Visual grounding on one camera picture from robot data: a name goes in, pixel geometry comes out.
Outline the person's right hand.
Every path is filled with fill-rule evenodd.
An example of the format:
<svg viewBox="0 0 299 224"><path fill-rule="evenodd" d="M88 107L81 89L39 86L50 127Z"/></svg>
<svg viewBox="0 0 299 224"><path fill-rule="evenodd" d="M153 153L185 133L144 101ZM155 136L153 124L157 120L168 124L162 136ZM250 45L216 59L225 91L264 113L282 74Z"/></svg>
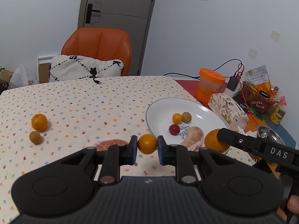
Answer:
<svg viewBox="0 0 299 224"><path fill-rule="evenodd" d="M299 197L292 195L287 203L288 210L293 214L299 214ZM284 221L287 221L287 215L285 212L278 208L276 214L280 216Z"/></svg>

